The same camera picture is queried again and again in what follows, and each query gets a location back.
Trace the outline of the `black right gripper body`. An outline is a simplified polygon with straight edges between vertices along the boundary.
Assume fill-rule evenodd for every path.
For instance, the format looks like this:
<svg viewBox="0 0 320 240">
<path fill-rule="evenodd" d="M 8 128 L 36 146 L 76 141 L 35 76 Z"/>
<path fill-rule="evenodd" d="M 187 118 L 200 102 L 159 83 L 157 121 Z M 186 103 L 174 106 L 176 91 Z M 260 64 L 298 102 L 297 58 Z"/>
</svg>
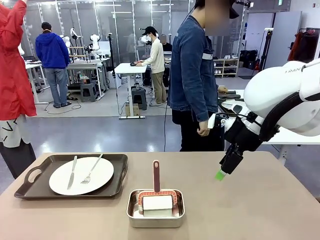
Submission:
<svg viewBox="0 0 320 240">
<path fill-rule="evenodd" d="M 224 138 L 235 152 L 254 152 L 262 144 L 259 136 L 249 130 L 239 117 L 225 132 Z"/>
</svg>

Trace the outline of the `person's right hand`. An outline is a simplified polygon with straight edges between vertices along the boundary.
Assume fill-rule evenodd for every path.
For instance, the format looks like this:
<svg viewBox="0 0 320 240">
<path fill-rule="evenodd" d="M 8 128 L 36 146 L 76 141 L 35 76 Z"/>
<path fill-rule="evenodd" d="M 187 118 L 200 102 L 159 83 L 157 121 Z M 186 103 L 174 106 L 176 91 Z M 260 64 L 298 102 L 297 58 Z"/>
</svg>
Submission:
<svg viewBox="0 0 320 240">
<path fill-rule="evenodd" d="M 201 136 L 201 137 L 206 137 L 209 135 L 210 133 L 210 128 L 208 127 L 208 120 L 206 121 L 201 121 L 198 123 L 199 124 L 199 128 L 197 129 L 197 133 Z"/>
</svg>

